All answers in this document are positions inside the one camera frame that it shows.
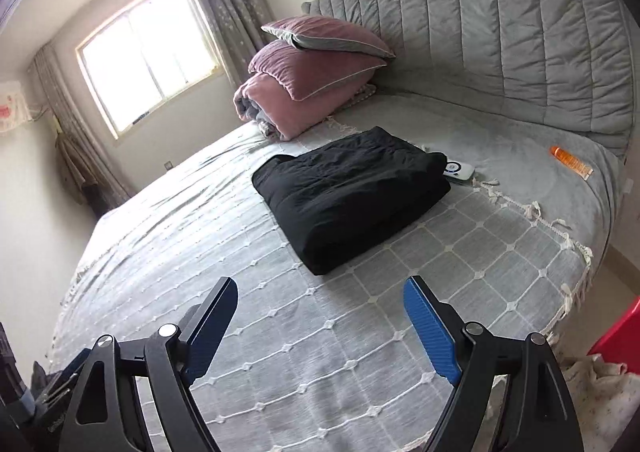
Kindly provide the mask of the black garment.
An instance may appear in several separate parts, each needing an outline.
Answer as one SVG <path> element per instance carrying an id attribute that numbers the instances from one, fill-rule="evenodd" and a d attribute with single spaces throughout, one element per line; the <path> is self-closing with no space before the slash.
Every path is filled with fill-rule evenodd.
<path id="1" fill-rule="evenodd" d="M 449 191 L 447 156 L 381 127 L 300 156 L 276 155 L 252 175 L 294 253 L 325 275 L 408 227 Z"/>

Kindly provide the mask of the hanging olive clothing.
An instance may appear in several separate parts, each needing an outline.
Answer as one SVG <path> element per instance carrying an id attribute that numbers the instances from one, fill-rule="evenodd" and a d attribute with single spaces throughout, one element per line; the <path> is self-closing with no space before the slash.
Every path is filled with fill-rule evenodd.
<path id="1" fill-rule="evenodd" d="M 74 201 L 95 209 L 100 200 L 98 178 L 80 148 L 63 132 L 56 134 L 55 164 L 64 189 Z"/>

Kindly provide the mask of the dark jacket beside bed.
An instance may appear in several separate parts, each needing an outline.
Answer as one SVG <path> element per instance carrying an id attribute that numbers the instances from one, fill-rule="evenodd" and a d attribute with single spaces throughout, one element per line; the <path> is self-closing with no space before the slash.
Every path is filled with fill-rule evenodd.
<path id="1" fill-rule="evenodd" d="M 0 324 L 0 396 L 1 400 L 9 404 L 20 401 L 27 387 L 18 372 L 16 359 L 9 344 L 8 336 Z"/>

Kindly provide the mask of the floral white cloth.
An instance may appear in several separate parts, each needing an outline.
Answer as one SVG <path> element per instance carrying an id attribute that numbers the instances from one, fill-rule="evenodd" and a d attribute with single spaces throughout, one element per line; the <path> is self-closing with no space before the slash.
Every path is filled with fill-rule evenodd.
<path id="1" fill-rule="evenodd" d="M 639 409 L 639 375 L 600 354 L 564 359 L 560 368 L 577 414 L 585 451 L 612 451 Z"/>

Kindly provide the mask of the red plastic box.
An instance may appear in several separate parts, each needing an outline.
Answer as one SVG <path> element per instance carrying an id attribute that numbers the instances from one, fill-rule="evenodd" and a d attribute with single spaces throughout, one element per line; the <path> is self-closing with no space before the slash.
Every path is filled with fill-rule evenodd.
<path id="1" fill-rule="evenodd" d="M 640 373 L 640 298 L 598 339 L 588 354 L 600 354 L 604 362 L 623 364 Z"/>

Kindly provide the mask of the grey quilted bedspread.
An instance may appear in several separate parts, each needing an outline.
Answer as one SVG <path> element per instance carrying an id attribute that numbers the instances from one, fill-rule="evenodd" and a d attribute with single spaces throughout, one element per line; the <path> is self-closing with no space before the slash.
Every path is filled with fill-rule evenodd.
<path id="1" fill-rule="evenodd" d="M 408 451 L 449 385 L 402 302 L 410 275 L 497 335 L 548 333 L 587 285 L 592 253 L 488 184 L 457 185 L 387 242 L 325 276 L 292 250 L 250 178 L 268 158 L 350 133 L 327 121 L 292 143 L 244 126 L 96 226 L 56 323 L 54 368 L 104 334 L 149 336 L 224 276 L 239 300 L 192 394 L 226 451 Z"/>

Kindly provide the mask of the grey curtain left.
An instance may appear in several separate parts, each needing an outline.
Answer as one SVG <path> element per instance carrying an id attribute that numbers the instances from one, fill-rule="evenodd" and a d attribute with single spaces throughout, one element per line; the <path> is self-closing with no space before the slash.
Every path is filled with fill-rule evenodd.
<path id="1" fill-rule="evenodd" d="M 40 48 L 29 71 L 44 104 L 52 112 L 56 134 L 63 132 L 76 143 L 98 178 L 100 200 L 91 210 L 100 219 L 104 213 L 128 201 L 131 197 L 129 187 L 119 178 L 106 152 L 81 118 L 50 43 Z"/>

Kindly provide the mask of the grey fleece bed sheet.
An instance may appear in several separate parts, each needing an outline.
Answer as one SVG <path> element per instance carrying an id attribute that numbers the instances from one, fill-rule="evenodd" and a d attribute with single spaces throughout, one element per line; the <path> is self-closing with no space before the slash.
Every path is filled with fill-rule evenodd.
<path id="1" fill-rule="evenodd" d="M 570 238 L 592 251 L 596 273 L 622 202 L 622 160 L 601 144 L 572 132 L 509 119 L 410 93 L 378 93 L 336 112 L 358 131 L 380 126 L 475 168 L 477 178 L 520 204 L 536 201 L 542 217 L 562 219 Z M 593 169 L 585 181 L 551 156 L 560 146 Z"/>

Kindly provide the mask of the orange tube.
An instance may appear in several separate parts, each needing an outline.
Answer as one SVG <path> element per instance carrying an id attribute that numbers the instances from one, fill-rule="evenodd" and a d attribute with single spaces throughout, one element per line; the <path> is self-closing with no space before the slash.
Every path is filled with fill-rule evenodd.
<path id="1" fill-rule="evenodd" d="M 551 146 L 549 152 L 552 157 L 558 160 L 562 165 L 568 169 L 574 171 L 576 175 L 579 175 L 583 180 L 587 181 L 593 172 L 590 165 L 584 163 L 578 157 L 574 156 L 560 146 Z"/>

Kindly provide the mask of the white remote control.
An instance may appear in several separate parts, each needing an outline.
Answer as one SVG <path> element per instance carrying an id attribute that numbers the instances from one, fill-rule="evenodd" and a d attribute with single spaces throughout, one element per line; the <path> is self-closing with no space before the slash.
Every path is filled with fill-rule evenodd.
<path id="1" fill-rule="evenodd" d="M 461 160 L 451 158 L 447 154 L 439 151 L 432 151 L 427 146 L 422 146 L 422 151 L 428 159 L 428 169 L 434 171 L 436 175 L 443 175 L 447 179 L 466 182 L 474 177 L 475 168 Z"/>

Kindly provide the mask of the pink folded quilt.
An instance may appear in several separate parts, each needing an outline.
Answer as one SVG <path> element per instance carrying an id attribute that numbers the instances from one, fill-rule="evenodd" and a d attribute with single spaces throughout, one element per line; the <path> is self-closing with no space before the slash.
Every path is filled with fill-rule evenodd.
<path id="1" fill-rule="evenodd" d="M 255 121 L 266 138 L 291 141 L 343 108 L 367 100 L 376 88 L 362 79 L 339 84 L 305 100 L 292 100 L 269 74 L 250 77 L 235 91 L 233 103 L 242 121 Z"/>

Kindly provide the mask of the window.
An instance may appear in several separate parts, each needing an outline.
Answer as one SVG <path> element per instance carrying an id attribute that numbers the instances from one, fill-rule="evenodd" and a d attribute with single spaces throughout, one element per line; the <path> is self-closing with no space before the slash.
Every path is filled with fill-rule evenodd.
<path id="1" fill-rule="evenodd" d="M 114 139 L 221 72 L 194 0 L 133 0 L 82 40 L 76 56 Z"/>

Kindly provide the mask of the grey padded headboard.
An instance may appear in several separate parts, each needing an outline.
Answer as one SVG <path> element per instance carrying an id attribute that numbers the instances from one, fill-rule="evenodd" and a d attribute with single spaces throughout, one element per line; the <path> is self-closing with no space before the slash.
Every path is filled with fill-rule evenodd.
<path id="1" fill-rule="evenodd" d="M 395 53 L 385 88 L 585 135 L 615 155 L 634 129 L 623 0 L 311 0 Z"/>

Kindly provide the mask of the pink pillow lower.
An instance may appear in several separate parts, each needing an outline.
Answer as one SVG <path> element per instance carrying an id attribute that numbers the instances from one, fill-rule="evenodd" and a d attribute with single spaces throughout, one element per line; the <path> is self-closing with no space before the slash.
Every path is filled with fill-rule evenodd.
<path id="1" fill-rule="evenodd" d="M 371 77 L 385 60 L 368 54 L 301 50 L 283 40 L 270 42 L 250 60 L 250 74 L 269 74 L 292 100 L 306 100 L 349 80 Z"/>

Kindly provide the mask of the pink grey pillow upper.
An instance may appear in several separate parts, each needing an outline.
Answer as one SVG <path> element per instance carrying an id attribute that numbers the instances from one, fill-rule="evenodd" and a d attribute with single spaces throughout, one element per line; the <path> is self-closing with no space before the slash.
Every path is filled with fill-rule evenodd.
<path id="1" fill-rule="evenodd" d="M 367 28 L 333 17 L 302 15 L 268 22 L 262 30 L 299 50 L 349 52 L 393 60 L 395 53 Z"/>

